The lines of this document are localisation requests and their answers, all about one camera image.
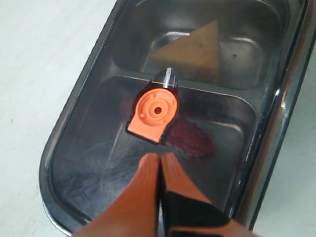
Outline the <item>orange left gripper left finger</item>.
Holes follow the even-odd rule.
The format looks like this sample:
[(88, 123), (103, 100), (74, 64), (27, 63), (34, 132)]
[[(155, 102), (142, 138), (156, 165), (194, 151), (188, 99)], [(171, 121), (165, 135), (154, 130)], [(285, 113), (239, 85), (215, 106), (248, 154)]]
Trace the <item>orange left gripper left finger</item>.
[(74, 237), (156, 237), (160, 159), (145, 154), (137, 172), (116, 200)]

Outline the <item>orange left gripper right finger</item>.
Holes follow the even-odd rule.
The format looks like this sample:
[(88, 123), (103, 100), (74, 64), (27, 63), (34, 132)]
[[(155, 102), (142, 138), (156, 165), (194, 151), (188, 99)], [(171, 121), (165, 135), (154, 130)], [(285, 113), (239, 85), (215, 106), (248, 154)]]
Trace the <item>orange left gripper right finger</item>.
[(218, 210), (190, 179), (174, 153), (161, 156), (162, 210), (167, 237), (255, 237)]

